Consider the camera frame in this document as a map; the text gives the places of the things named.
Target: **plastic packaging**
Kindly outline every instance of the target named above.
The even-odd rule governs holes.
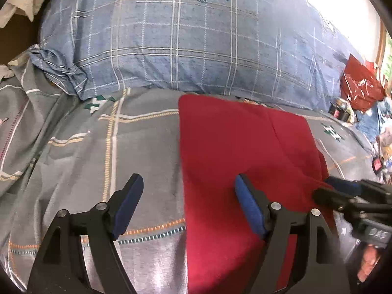
[[[381,83],[366,66],[350,55],[340,80],[342,97],[346,97],[352,109],[366,112],[376,101],[385,97]]]

